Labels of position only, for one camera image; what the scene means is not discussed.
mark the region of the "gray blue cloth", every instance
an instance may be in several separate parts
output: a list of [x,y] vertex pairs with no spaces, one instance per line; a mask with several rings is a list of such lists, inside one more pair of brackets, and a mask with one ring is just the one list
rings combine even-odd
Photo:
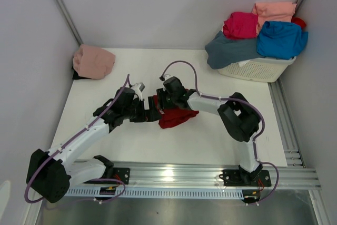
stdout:
[[231,40],[219,31],[215,38],[205,46],[209,55],[208,65],[222,69],[231,63],[263,57],[256,52],[257,39]]
[[261,55],[289,60],[299,55],[308,41],[308,32],[297,24],[266,21],[257,38],[257,52]]

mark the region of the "dark red cloth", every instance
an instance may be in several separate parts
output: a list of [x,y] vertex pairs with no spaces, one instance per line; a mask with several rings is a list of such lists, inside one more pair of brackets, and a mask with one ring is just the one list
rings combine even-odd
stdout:
[[[157,107],[158,98],[157,95],[153,96],[154,103]],[[164,114],[162,114],[162,118],[159,120],[159,126],[162,129],[173,128],[174,126],[178,126],[179,124],[184,123],[190,118],[196,117],[199,111],[189,111],[182,110],[180,108],[173,109],[165,109],[163,110]]]
[[232,13],[224,22],[223,34],[232,40],[256,38],[257,18],[258,16],[252,13]]
[[306,22],[301,18],[292,17],[291,22],[295,23],[295,24],[298,24],[298,26],[300,26],[302,29],[305,29],[305,27],[306,27]]

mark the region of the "peach cloth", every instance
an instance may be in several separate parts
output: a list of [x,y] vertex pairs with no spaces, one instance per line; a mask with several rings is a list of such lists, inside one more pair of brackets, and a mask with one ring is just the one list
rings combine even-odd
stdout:
[[296,4],[292,2],[255,3],[252,13],[258,15],[256,33],[259,34],[265,21],[290,22],[295,14]]
[[73,58],[74,70],[79,76],[102,79],[111,73],[116,56],[100,47],[82,44]]

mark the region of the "pink cloth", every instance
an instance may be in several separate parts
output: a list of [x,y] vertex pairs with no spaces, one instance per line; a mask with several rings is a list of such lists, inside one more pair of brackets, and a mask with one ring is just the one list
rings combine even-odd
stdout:
[[257,15],[235,12],[224,22],[223,34],[232,40],[255,38]]
[[116,56],[100,47],[82,44],[73,58],[74,70],[79,76],[102,79],[111,73]]
[[292,2],[260,2],[255,3],[252,9],[253,14],[259,16],[256,32],[262,29],[265,21],[286,21],[290,22],[295,14],[296,4]]

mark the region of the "laundry basket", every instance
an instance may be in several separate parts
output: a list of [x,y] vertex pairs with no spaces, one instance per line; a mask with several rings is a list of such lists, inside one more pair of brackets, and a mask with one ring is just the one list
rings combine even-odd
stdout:
[[279,60],[275,58],[256,58],[240,67],[238,63],[217,70],[221,75],[235,77],[237,79],[252,80],[258,82],[275,82],[282,72],[296,60]]

